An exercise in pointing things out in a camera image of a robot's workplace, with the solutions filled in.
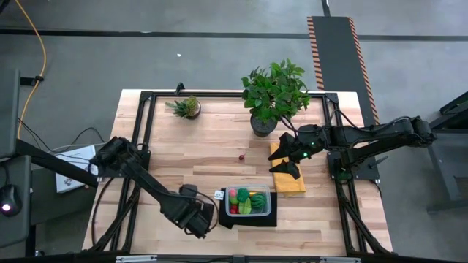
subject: potted plant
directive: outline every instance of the potted plant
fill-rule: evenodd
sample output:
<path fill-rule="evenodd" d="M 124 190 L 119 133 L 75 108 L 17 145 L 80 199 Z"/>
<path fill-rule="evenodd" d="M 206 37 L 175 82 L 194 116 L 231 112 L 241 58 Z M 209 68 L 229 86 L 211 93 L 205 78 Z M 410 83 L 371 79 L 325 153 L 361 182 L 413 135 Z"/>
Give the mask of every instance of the potted plant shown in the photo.
<path fill-rule="evenodd" d="M 302 73 L 302 68 L 287 59 L 273 62 L 268 70 L 258 67 L 242 78 L 244 107 L 250 108 L 250 124 L 257 136 L 268 136 L 281 117 L 291 119 L 302 106 L 307 110 L 310 97 L 300 79 Z"/>
<path fill-rule="evenodd" d="M 166 105 L 174 110 L 174 115 L 182 118 L 194 120 L 202 110 L 202 105 L 195 96 L 189 96 L 189 98 L 182 102 L 174 102 L 175 103 L 166 102 Z"/>

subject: orange warning stripe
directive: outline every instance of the orange warning stripe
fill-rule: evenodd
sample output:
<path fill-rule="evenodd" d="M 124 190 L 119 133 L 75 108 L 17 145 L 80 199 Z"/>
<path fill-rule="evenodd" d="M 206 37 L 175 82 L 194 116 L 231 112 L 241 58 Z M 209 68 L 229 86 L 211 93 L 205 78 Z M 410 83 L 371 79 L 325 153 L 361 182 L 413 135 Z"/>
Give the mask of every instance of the orange warning stripe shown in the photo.
<path fill-rule="evenodd" d="M 361 46 L 359 45 L 359 41 L 358 41 L 358 34 L 356 33 L 356 28 L 354 27 L 354 21 L 352 20 L 352 18 L 348 18 L 348 21 L 350 22 L 352 37 L 354 37 L 354 43 L 356 45 L 356 52 L 358 53 L 359 64 L 361 64 L 361 70 L 363 72 L 364 83 L 366 84 L 366 88 L 367 88 L 367 95 L 369 95 L 369 102 L 371 103 L 372 113 L 374 114 L 375 123 L 379 125 L 380 124 L 379 115 L 377 114 L 377 107 L 375 107 L 374 95 L 372 94 L 371 83 L 369 83 L 369 77 L 367 76 L 366 65 L 364 64 Z"/>
<path fill-rule="evenodd" d="M 325 87 L 323 86 L 322 67 L 320 66 L 319 49 L 317 46 L 317 38 L 315 36 L 314 21 L 312 21 L 312 17 L 307 18 L 307 27 L 309 28 L 312 59 L 314 60 L 315 80 L 317 80 L 318 89 L 324 91 Z"/>

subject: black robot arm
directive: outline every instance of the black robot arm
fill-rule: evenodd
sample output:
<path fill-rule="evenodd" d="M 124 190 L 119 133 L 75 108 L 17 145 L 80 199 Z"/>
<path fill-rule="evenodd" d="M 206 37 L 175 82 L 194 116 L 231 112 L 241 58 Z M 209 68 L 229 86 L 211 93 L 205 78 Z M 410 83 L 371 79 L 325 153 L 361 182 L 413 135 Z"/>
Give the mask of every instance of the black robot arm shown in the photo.
<path fill-rule="evenodd" d="M 169 191 L 142 168 L 141 154 L 125 138 L 114 137 L 90 162 L 99 167 L 101 177 L 132 179 L 159 202 L 161 213 L 169 221 L 184 229 L 187 234 L 205 237 L 210 231 L 214 205 L 198 199 L 197 186 L 194 185 L 183 185 L 178 193 Z"/>
<path fill-rule="evenodd" d="M 387 124 L 358 128 L 356 126 L 299 127 L 296 136 L 285 132 L 279 138 L 279 148 L 268 160 L 288 157 L 289 161 L 272 167 L 270 172 L 285 172 L 299 178 L 295 164 L 322 150 L 338 151 L 341 155 L 340 168 L 358 167 L 366 159 L 402 146 L 428 147 L 436 139 L 426 121 L 420 117 L 401 118 Z M 360 142 L 370 142 L 360 148 Z"/>

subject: computer mouse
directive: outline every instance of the computer mouse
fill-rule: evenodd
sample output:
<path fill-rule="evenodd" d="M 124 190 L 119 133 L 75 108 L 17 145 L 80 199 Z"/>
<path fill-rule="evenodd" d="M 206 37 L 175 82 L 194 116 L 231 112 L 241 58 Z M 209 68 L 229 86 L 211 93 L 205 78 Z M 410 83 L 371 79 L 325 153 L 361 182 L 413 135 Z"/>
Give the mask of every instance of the computer mouse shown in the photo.
<path fill-rule="evenodd" d="M 0 212 L 7 217 L 16 216 L 23 206 L 18 187 L 7 184 L 0 188 Z"/>

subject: green leafy plant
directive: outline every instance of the green leafy plant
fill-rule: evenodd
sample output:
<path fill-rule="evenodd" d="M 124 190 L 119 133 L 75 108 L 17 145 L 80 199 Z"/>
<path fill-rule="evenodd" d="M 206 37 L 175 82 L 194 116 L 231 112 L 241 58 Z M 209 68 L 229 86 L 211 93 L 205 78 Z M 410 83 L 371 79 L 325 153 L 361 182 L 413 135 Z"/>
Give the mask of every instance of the green leafy plant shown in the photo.
<path fill-rule="evenodd" d="M 195 96 L 189 96 L 188 99 L 182 102 L 174 101 L 175 103 L 166 102 L 166 105 L 174 110 L 174 115 L 182 118 L 193 116 L 198 111 L 198 100 Z"/>
<path fill-rule="evenodd" d="M 310 97 L 300 79 L 303 73 L 288 58 L 280 64 L 273 62 L 269 69 L 256 68 L 242 78 L 244 107 L 251 108 L 250 113 L 264 123 L 279 121 L 281 116 L 291 118 L 302 106 L 307 110 Z"/>

